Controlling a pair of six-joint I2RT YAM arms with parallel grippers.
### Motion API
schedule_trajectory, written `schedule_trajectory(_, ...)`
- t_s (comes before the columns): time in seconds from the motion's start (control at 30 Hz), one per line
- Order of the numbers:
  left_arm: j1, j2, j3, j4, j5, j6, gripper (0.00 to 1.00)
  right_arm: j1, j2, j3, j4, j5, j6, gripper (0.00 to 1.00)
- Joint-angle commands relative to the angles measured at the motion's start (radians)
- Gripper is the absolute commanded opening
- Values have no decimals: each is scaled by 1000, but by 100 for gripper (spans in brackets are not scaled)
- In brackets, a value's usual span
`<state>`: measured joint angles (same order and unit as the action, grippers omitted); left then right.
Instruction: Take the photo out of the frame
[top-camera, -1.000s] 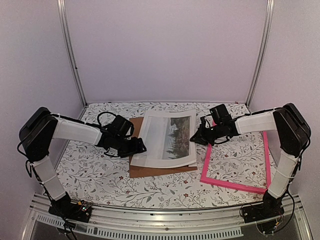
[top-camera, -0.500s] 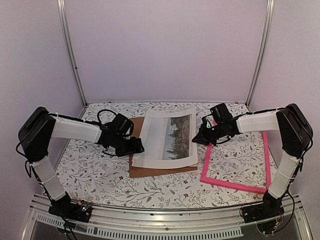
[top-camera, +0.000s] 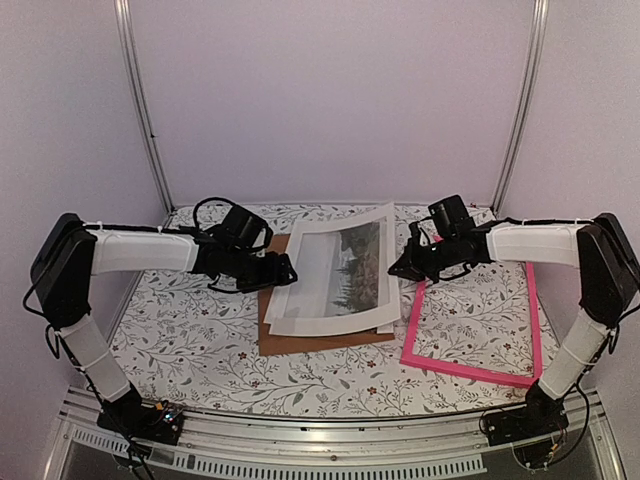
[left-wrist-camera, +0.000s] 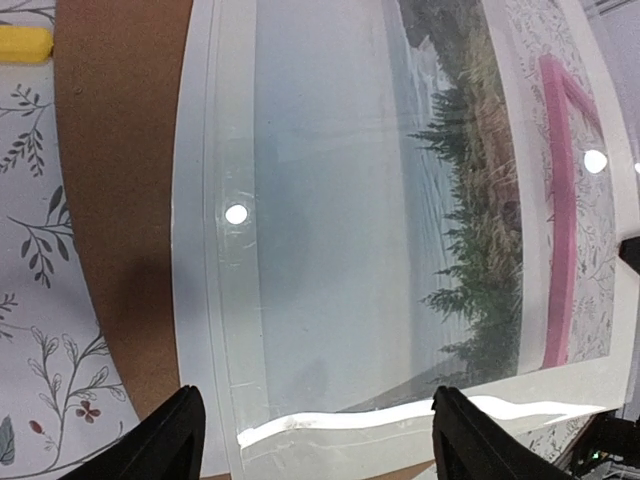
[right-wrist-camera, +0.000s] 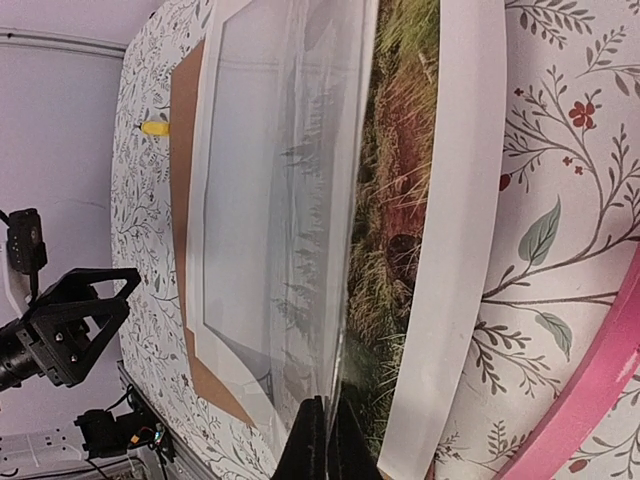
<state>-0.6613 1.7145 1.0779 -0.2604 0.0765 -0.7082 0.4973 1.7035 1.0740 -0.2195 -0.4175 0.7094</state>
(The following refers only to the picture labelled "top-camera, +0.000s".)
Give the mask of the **white passe-partout mat board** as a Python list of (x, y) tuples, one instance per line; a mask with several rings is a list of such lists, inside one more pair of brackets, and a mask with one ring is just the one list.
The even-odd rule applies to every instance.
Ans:
[(327, 287), (278, 289), (269, 301), (269, 333), (291, 337), (329, 337), (373, 331), (390, 334), (400, 319), (395, 280), (338, 282)]

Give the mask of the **landscape photo with white mat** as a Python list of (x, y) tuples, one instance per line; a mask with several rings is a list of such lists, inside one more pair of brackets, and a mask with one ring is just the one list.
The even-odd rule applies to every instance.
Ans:
[(395, 207), (387, 203), (336, 220), (298, 220), (286, 247), (301, 287), (327, 287), (338, 282), (387, 278), (396, 259)]

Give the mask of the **brown frame backing board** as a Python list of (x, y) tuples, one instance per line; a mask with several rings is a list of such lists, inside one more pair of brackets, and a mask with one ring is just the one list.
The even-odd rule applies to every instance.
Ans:
[(265, 321), (272, 292), (272, 289), (267, 289), (258, 293), (258, 348), (259, 355), (263, 357), (313, 353), (390, 341), (395, 338), (394, 323), (401, 317), (400, 312), (397, 312), (396, 318), (385, 325), (344, 335), (320, 337), (273, 335), (270, 333), (270, 326)]

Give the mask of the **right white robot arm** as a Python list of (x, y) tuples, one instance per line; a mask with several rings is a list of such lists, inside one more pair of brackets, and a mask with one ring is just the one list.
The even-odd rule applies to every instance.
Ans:
[(537, 436), (556, 417), (554, 405), (581, 385), (603, 354), (618, 346), (621, 325), (639, 310), (639, 260), (618, 217), (515, 219), (477, 223), (457, 194), (427, 208), (438, 240), (429, 239), (421, 221), (409, 225), (409, 238), (390, 275), (432, 284), (444, 271), (463, 275), (481, 265), (521, 263), (573, 270), (579, 283), (575, 320), (559, 350), (528, 388), (517, 427)]

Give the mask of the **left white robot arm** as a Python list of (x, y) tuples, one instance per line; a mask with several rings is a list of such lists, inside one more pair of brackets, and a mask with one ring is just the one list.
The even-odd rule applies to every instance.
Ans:
[(229, 277), (237, 293), (296, 282), (289, 257), (268, 249), (273, 238), (268, 223), (235, 202), (228, 206), (223, 220), (207, 228), (197, 217), (189, 226), (166, 229), (89, 223), (65, 213), (32, 263), (26, 294), (37, 297), (40, 307), (27, 312), (47, 321), (52, 351), (66, 353), (103, 410), (128, 434), (148, 426), (148, 409), (92, 317), (91, 280), (112, 272), (166, 270), (205, 275), (210, 290)]

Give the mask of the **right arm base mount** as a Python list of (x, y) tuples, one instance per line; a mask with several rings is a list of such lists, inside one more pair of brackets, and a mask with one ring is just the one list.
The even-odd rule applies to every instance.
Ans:
[(520, 466), (539, 470), (546, 469), (565, 444), (569, 421), (562, 407), (538, 414), (523, 405), (485, 411), (478, 427), (490, 446), (510, 446)]

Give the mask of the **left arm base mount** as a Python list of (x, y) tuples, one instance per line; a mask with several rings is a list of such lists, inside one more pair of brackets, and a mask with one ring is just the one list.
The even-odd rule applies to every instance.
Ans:
[(119, 399), (104, 402), (97, 425), (123, 438), (149, 440), (176, 446), (183, 430), (182, 409), (162, 401), (145, 405), (141, 400)]

